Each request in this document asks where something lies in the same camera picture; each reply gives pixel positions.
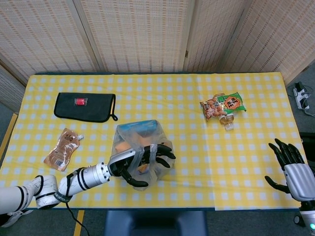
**robotic arm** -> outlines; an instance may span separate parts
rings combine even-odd
[[[160,156],[175,159],[171,151],[171,148],[158,144],[156,161],[164,167],[170,168],[168,163]],[[111,176],[122,176],[132,186],[146,187],[148,186],[147,182],[133,179],[127,171],[134,155],[135,150],[130,148],[111,156],[107,165],[102,162],[87,168],[79,168],[62,178],[59,187],[57,187],[56,177],[48,175],[37,176],[25,186],[0,188],[0,214],[27,208],[33,197],[36,199],[38,209],[52,208],[60,202],[68,203],[73,195],[106,183]],[[144,154],[139,165],[149,163],[149,158],[150,146],[147,146],[144,147]]]
[[[315,235],[315,177],[308,164],[305,164],[299,150],[292,144],[285,144],[275,139],[279,148],[269,144],[283,170],[286,185],[275,183],[269,176],[266,181],[273,188],[291,194],[292,198],[301,202],[300,213],[303,221],[310,229],[310,235]]]

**black chair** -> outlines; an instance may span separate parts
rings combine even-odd
[[[208,236],[206,212],[109,210],[104,236]]]

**floor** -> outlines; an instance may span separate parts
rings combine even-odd
[[[315,89],[315,63],[302,72],[292,83],[302,81],[303,84]],[[296,109],[294,97],[290,97],[291,107],[300,132],[315,132],[315,119]],[[309,98],[311,112],[315,113],[315,95]],[[3,140],[12,112],[0,104],[0,143]],[[208,211],[207,224],[210,236],[302,236],[307,235],[306,228],[293,223],[294,210],[270,211]],[[91,236],[100,236],[104,230],[105,210],[84,211],[83,224]],[[0,227],[1,236],[86,236],[84,229],[81,234],[75,231],[76,223],[67,210],[35,210],[23,216],[9,228]]]

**yellow checkered tablecloth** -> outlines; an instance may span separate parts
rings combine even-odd
[[[222,91],[238,91],[248,109],[236,114],[235,129],[229,132],[216,119],[206,123],[199,104]],[[119,120],[57,118],[53,110],[58,92],[115,93]],[[108,162],[117,125],[147,119],[157,119],[173,142],[175,169],[144,192],[113,177],[75,195],[71,207],[298,206],[264,180],[269,174],[284,181],[267,147],[274,137],[303,150],[280,73],[31,76],[0,169],[0,187],[23,185],[36,175],[52,174],[60,181],[79,167]],[[65,127],[85,138],[66,171],[59,172],[43,160]]]

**black pouch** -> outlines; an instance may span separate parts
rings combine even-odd
[[[86,99],[86,105],[76,105],[76,99]],[[77,119],[87,122],[106,122],[114,115],[116,96],[102,93],[60,92],[54,114],[59,118]]]

